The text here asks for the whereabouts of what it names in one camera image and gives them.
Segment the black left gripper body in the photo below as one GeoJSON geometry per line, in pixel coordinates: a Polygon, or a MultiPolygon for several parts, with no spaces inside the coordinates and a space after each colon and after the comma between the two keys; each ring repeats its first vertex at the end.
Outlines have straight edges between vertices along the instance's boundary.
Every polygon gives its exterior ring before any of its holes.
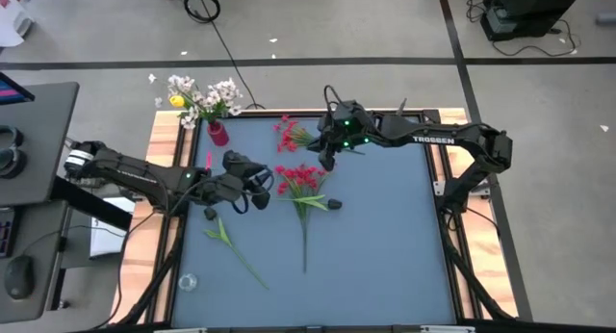
{"type": "Polygon", "coordinates": [[[235,202],[243,194],[251,198],[254,188],[263,187],[262,175],[270,171],[268,166],[252,162],[233,150],[223,154],[222,166],[224,172],[221,175],[212,176],[206,181],[207,204],[235,202]]]}

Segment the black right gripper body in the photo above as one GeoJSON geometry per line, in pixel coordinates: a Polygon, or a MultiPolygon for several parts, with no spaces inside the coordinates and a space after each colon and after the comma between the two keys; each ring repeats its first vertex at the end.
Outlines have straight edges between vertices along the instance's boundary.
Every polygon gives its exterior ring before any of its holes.
{"type": "Polygon", "coordinates": [[[318,124],[320,134],[315,137],[315,151],[354,151],[359,145],[380,144],[377,114],[367,111],[355,100],[326,102],[326,113],[318,124]]]}

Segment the red poppy flower bunch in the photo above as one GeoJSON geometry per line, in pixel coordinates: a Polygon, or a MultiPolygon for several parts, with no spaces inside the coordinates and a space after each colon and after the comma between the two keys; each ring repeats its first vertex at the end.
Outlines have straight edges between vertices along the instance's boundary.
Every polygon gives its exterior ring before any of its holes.
{"type": "MultiPolygon", "coordinates": [[[[350,135],[350,121],[344,121],[344,133],[348,133],[350,135]]],[[[277,144],[277,151],[282,152],[283,150],[288,150],[290,152],[297,151],[300,147],[307,149],[307,144],[315,138],[312,134],[310,134],[303,126],[299,125],[299,121],[291,118],[289,115],[282,115],[281,121],[274,125],[274,131],[276,131],[280,140],[277,144]]],[[[359,143],[358,144],[366,144],[369,143],[370,140],[359,134],[359,143]]],[[[351,149],[351,145],[349,141],[344,141],[343,146],[338,148],[338,150],[343,152],[350,152],[359,155],[365,155],[363,152],[356,151],[351,149]]]]}
{"type": "Polygon", "coordinates": [[[308,269],[308,225],[313,209],[329,211],[321,186],[329,173],[316,166],[299,165],[277,166],[275,174],[279,177],[277,199],[290,202],[299,219],[302,236],[302,271],[308,269]]]}

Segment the black tulip green stem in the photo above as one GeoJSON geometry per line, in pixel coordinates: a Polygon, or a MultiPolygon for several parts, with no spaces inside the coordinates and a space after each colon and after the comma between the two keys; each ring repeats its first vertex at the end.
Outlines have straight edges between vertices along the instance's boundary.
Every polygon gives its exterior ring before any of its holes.
{"type": "Polygon", "coordinates": [[[283,198],[283,201],[290,201],[295,206],[295,211],[301,226],[302,235],[302,271],[307,272],[308,264],[308,224],[309,209],[318,208],[323,211],[336,211],[343,207],[343,202],[334,198],[324,201],[325,195],[303,196],[296,198],[283,198]]]}
{"type": "Polygon", "coordinates": [[[260,283],[262,287],[268,290],[270,287],[256,271],[256,269],[248,263],[240,250],[233,244],[231,238],[226,232],[222,219],[218,216],[218,213],[213,208],[206,208],[204,210],[204,216],[210,221],[214,221],[218,227],[217,230],[205,229],[204,233],[211,239],[221,241],[238,257],[240,262],[246,267],[246,269],[252,274],[252,276],[260,283]]]}

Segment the white blossom flower bunch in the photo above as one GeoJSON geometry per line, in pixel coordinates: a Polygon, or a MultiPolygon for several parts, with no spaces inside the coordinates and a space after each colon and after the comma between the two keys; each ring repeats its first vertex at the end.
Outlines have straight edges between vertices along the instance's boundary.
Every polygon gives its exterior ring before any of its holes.
{"type": "Polygon", "coordinates": [[[180,125],[187,130],[195,128],[198,121],[205,121],[207,124],[222,122],[223,119],[240,115],[243,111],[242,106],[236,103],[236,99],[243,95],[231,78],[208,85],[205,90],[201,89],[190,76],[170,75],[164,81],[150,73],[147,80],[150,85],[163,87],[167,91],[167,98],[162,96],[155,98],[157,108],[165,103],[169,104],[168,98],[172,95],[184,95],[191,99],[192,108],[189,111],[175,108],[180,110],[180,125]]]}

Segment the yellow tulip green stem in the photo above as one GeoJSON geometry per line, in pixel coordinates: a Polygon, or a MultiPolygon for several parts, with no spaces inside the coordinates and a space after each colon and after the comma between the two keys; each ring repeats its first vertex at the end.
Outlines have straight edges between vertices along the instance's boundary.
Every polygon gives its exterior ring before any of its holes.
{"type": "Polygon", "coordinates": [[[169,104],[174,108],[183,108],[186,111],[189,111],[193,103],[190,98],[185,97],[184,95],[172,95],[168,98],[169,104]]]}

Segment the clear glass vase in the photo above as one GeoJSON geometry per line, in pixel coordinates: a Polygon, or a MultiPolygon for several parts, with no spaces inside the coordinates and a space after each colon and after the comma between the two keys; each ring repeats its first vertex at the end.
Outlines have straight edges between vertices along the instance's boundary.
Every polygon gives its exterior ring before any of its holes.
{"type": "Polygon", "coordinates": [[[192,273],[185,273],[179,277],[177,285],[180,290],[189,293],[197,287],[198,279],[192,273]]]}

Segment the blue-grey table mat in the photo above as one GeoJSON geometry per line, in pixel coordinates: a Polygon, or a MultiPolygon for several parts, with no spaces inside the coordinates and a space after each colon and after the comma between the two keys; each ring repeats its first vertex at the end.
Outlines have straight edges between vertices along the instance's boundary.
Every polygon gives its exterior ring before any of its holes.
{"type": "Polygon", "coordinates": [[[292,203],[273,198],[265,210],[240,215],[216,207],[233,244],[269,286],[266,290],[224,243],[202,207],[191,206],[180,276],[197,287],[179,290],[172,323],[180,328],[451,323],[444,251],[424,149],[361,146],[340,153],[321,188],[343,202],[313,209],[308,269],[292,203]]]}

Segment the white paper sheet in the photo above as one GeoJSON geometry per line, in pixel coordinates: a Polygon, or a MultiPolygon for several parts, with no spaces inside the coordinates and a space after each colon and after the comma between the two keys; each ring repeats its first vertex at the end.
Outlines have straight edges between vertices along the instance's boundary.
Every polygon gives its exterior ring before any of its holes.
{"type": "MultiPolygon", "coordinates": [[[[125,197],[105,197],[104,200],[130,214],[135,210],[136,203],[125,197]]],[[[91,260],[121,251],[125,231],[102,222],[98,218],[91,218],[90,225],[91,260]]]]}

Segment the black support bar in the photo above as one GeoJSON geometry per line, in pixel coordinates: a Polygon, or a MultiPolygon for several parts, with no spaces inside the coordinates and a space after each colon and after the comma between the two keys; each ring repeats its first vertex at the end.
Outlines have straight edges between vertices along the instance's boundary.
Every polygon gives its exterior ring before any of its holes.
{"type": "Polygon", "coordinates": [[[130,228],[133,217],[131,213],[118,208],[90,192],[82,190],[59,176],[54,180],[50,198],[52,200],[66,201],[68,205],[75,210],[91,217],[98,218],[121,230],[128,231],[130,228]]]}

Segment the dark grey side desk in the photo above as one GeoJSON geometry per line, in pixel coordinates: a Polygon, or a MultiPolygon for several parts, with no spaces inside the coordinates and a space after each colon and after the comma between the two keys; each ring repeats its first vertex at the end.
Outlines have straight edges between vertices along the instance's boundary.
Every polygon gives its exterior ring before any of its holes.
{"type": "Polygon", "coordinates": [[[73,113],[79,85],[74,82],[27,88],[33,102],[0,106],[0,125],[10,125],[23,134],[20,146],[27,156],[23,171],[13,179],[0,179],[0,210],[17,210],[18,229],[9,257],[0,257],[0,324],[36,320],[45,310],[50,281],[58,263],[61,229],[68,203],[53,200],[64,136],[73,113]],[[4,275],[19,255],[32,258],[34,289],[24,298],[11,298],[4,275]]]}

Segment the black floor equipment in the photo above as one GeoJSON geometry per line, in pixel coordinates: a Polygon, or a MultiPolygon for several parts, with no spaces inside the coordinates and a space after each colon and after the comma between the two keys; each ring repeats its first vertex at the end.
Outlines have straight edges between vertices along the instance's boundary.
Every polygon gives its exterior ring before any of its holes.
{"type": "Polygon", "coordinates": [[[480,25],[490,41],[540,38],[577,0],[483,0],[480,25]]]}

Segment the black keyboard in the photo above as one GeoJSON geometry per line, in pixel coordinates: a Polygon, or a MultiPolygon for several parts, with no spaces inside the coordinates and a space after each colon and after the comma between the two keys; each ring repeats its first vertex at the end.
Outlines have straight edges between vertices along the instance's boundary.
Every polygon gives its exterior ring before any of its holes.
{"type": "Polygon", "coordinates": [[[0,208],[0,259],[9,258],[16,241],[20,212],[15,208],[0,208]]]}

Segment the black computer mouse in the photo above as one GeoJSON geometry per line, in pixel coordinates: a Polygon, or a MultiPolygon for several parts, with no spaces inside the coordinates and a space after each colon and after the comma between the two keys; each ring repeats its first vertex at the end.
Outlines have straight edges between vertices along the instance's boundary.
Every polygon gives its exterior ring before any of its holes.
{"type": "Polygon", "coordinates": [[[34,260],[28,255],[11,259],[4,274],[7,295],[14,300],[29,297],[35,288],[34,260]]]}

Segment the desk computer monitor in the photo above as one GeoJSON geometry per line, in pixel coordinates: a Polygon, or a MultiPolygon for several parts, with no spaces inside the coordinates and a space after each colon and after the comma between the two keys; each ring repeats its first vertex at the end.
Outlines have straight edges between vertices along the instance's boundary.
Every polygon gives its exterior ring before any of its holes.
{"type": "Polygon", "coordinates": [[[17,82],[0,72],[0,106],[31,102],[35,96],[17,82]]]}

